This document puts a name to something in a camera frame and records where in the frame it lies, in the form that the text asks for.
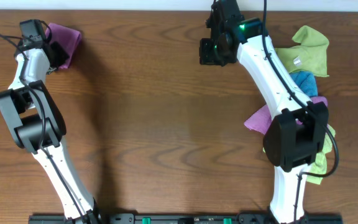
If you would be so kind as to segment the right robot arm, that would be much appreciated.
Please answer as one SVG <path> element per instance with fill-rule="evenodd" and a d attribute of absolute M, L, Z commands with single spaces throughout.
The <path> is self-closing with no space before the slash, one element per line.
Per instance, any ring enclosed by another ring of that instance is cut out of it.
<path fill-rule="evenodd" d="M 323 148 L 326 105 L 313 103 L 295 84 L 275 52 L 265 20 L 246 19 L 235 0 L 214 1 L 206 27 L 211 35 L 200 40 L 200 64 L 239 62 L 268 107 L 272 122 L 263 148 L 275 172 L 271 218 L 275 223 L 304 220 L 305 180 L 300 174 L 311 169 Z"/>

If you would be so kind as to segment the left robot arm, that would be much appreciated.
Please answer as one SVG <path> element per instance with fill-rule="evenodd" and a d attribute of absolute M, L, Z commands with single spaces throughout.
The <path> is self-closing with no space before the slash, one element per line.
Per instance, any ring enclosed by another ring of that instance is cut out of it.
<path fill-rule="evenodd" d="M 102 223 L 94 197 L 70 159 L 63 116 L 45 86 L 46 76 L 68 54 L 44 27 L 38 19 L 20 23 L 16 74 L 9 88 L 0 92 L 0 111 L 14 142 L 43 167 L 63 205 L 63 214 L 31 215 L 29 223 Z"/>

